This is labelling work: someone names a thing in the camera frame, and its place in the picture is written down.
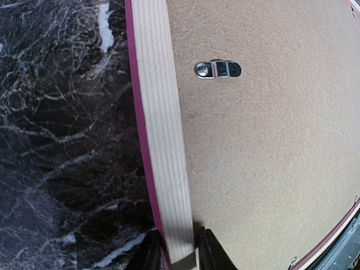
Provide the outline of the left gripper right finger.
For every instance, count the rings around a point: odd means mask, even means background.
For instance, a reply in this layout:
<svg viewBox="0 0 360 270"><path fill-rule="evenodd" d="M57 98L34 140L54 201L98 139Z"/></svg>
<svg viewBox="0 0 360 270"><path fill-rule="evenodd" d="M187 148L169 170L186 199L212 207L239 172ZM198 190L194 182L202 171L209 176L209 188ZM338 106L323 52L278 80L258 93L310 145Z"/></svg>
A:
<svg viewBox="0 0 360 270"><path fill-rule="evenodd" d="M201 270L237 270L210 229L200 228L199 267Z"/></svg>

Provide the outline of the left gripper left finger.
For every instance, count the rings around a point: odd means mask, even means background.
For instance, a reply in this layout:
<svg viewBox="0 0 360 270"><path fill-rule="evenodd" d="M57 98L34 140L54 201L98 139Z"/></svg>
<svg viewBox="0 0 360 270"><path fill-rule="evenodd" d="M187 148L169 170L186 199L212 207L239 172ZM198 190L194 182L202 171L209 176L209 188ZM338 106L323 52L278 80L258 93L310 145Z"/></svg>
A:
<svg viewBox="0 0 360 270"><path fill-rule="evenodd" d="M129 261L128 270L159 270L161 266L161 238L158 230L146 233L138 250Z"/></svg>

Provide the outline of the brown cardboard backing board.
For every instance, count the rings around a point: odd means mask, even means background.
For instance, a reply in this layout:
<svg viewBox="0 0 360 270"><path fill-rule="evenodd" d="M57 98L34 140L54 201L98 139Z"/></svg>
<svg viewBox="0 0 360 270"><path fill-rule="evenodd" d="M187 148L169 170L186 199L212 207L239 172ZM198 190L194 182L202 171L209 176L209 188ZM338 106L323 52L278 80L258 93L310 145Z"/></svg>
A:
<svg viewBox="0 0 360 270"><path fill-rule="evenodd" d="M286 269L359 195L359 16L344 1L168 1L194 220Z"/></svg>

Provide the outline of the pink wooden picture frame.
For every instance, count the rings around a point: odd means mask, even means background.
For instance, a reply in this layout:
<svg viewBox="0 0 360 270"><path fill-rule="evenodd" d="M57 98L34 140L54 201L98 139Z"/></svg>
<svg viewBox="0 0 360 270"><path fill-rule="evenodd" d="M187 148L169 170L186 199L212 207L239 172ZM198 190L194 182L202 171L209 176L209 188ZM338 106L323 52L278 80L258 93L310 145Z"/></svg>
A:
<svg viewBox="0 0 360 270"><path fill-rule="evenodd" d="M359 16L358 1L344 2ZM155 226L163 240L165 268L200 269L200 228L210 228L192 215L167 3L125 2L130 70L146 181ZM302 258L292 258L286 269L358 268L359 195L326 237Z"/></svg>

